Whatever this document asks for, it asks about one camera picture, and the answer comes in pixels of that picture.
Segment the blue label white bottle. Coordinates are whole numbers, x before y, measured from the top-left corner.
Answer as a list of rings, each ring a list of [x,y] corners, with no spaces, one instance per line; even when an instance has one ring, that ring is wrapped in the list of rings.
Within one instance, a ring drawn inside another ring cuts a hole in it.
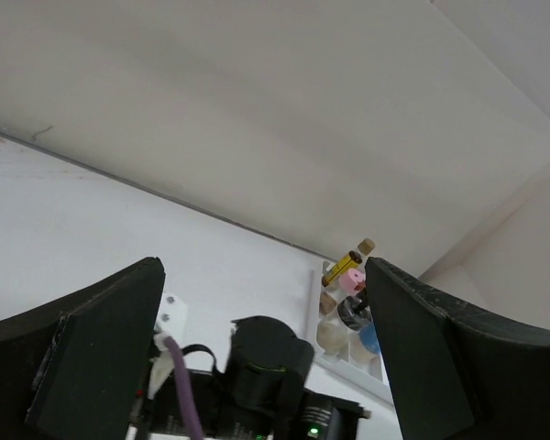
[[[368,323],[351,336],[350,356],[359,363],[369,363],[380,354],[376,327]]]

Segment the yellow label sauce bottle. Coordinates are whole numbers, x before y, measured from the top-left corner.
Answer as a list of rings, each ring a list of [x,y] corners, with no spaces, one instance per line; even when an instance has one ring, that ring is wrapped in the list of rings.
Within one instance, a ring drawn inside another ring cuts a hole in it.
[[[370,238],[362,240],[354,249],[348,251],[340,260],[324,272],[321,278],[322,286],[332,285],[341,275],[350,269],[357,269],[375,249],[376,244]]]

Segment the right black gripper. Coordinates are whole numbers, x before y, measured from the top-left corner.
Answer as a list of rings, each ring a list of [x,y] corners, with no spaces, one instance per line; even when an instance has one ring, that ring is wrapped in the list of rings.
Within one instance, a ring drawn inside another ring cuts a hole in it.
[[[131,414],[136,439],[354,439],[371,416],[355,401],[308,390],[314,348],[272,317],[233,322],[223,370],[187,368],[186,356],[212,350],[181,347],[160,329],[149,353]]]

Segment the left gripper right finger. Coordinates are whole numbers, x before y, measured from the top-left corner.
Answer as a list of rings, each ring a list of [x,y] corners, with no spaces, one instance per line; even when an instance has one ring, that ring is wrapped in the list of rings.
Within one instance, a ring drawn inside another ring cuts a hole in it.
[[[550,439],[550,330],[369,258],[366,290],[405,439]]]

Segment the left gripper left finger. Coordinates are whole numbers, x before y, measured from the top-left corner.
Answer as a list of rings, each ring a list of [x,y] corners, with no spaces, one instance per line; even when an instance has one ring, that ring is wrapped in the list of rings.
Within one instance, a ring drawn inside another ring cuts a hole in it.
[[[165,270],[144,258],[0,321],[0,439],[123,439]]]

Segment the pink lid spice jar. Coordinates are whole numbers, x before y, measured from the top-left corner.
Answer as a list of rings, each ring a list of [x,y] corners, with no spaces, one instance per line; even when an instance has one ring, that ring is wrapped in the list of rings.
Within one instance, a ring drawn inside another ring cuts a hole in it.
[[[319,298],[319,312],[329,315],[346,298],[360,293],[365,288],[366,275],[359,269],[349,269],[323,287]]]

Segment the black grinder cap jar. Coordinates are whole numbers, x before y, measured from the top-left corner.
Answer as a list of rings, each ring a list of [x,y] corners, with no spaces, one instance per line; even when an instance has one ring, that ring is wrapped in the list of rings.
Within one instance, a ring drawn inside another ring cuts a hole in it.
[[[322,293],[319,313],[316,342],[327,356],[338,355],[347,347],[349,337],[371,322],[370,310],[358,296],[337,301]]]

